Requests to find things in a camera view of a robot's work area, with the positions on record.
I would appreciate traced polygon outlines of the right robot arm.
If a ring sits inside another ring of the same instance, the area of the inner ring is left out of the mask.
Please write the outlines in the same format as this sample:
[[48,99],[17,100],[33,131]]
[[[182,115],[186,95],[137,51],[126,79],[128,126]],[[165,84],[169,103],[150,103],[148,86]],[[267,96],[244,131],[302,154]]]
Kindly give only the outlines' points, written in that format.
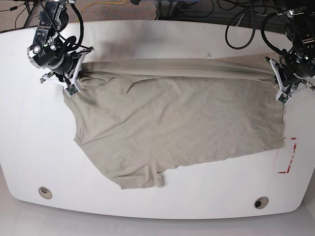
[[[82,16],[75,6],[74,0],[49,0],[39,15],[39,26],[36,29],[32,45],[28,47],[28,59],[39,69],[49,69],[40,78],[40,83],[50,81],[63,87],[65,93],[71,97],[80,92],[77,82],[82,63],[87,54],[94,48],[82,44],[84,37],[84,23]],[[79,20],[79,37],[64,38],[61,31],[68,24],[67,5]]]

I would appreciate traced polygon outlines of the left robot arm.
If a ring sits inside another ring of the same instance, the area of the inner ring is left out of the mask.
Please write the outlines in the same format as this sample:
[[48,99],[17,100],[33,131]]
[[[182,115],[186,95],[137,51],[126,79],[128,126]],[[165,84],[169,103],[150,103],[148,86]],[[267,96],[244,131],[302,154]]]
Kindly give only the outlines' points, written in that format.
[[[275,73],[279,91],[276,100],[286,105],[292,95],[303,89],[315,89],[307,81],[315,77],[315,2],[313,0],[274,0],[275,12],[268,14],[261,23],[261,36],[266,45],[279,54],[284,62],[265,57]],[[286,19],[285,35],[292,43],[287,51],[271,44],[265,35],[267,22],[276,16]]]

